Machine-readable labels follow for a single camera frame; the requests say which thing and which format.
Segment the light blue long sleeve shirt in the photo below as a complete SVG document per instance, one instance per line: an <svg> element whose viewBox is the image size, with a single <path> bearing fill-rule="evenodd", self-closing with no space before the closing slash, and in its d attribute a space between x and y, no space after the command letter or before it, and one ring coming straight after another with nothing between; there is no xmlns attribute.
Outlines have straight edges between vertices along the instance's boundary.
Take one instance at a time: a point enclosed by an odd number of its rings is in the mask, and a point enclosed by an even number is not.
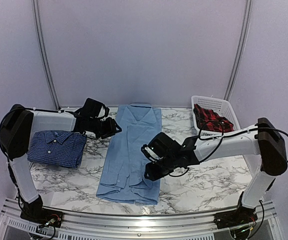
<svg viewBox="0 0 288 240"><path fill-rule="evenodd" d="M118 107L116 122L122 131L110 140L97 197L119 203L156 205L160 181L144 177L149 160L141 152L162 130L162 111L149 104Z"/></svg>

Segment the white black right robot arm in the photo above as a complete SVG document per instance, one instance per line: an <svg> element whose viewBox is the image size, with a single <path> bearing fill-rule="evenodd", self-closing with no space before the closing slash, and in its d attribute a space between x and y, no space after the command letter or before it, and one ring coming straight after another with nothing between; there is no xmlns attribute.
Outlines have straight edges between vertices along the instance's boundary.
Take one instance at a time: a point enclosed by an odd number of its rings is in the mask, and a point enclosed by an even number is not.
<svg viewBox="0 0 288 240"><path fill-rule="evenodd" d="M250 209L257 206L272 182L288 168L284 135L265 117L241 130L210 136L198 134L186 138L183 143L160 132L141 147L141 152L150 161L145 166L144 177L156 181L177 168L188 169L214 159L259 156L259 165L242 194L241 205L231 214L234 223L242 224L250 217Z"/></svg>

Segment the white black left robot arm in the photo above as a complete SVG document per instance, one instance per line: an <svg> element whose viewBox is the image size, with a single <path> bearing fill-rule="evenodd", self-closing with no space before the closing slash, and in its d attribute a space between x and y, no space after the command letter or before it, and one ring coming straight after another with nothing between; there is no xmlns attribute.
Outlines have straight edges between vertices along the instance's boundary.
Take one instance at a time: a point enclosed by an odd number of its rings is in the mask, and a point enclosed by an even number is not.
<svg viewBox="0 0 288 240"><path fill-rule="evenodd" d="M27 152L32 136L39 131L91 132L96 139L105 139L122 131L109 117L110 109L87 98L76 111L46 110L14 104L0 122L0 149L13 172L15 185L24 202L38 199L28 166Z"/></svg>

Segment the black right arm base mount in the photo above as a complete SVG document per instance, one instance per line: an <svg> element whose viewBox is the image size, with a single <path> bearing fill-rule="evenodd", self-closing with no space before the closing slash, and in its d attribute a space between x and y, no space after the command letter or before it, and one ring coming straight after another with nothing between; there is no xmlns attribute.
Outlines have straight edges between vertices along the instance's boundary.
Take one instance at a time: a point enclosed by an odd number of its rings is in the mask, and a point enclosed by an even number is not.
<svg viewBox="0 0 288 240"><path fill-rule="evenodd" d="M218 229L231 228L248 224L258 220L256 208L242 205L243 192L241 193L235 210L218 212L214 215L214 223Z"/></svg>

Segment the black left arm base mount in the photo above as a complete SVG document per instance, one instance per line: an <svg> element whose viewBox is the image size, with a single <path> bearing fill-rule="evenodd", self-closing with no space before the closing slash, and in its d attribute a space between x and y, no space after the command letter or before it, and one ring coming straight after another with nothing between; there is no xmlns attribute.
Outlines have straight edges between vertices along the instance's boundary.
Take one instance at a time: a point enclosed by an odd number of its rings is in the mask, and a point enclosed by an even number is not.
<svg viewBox="0 0 288 240"><path fill-rule="evenodd" d="M43 207L43 201L40 195L31 203L27 203L19 195L18 206L20 207L20 218L40 224L42 226L61 227L63 212Z"/></svg>

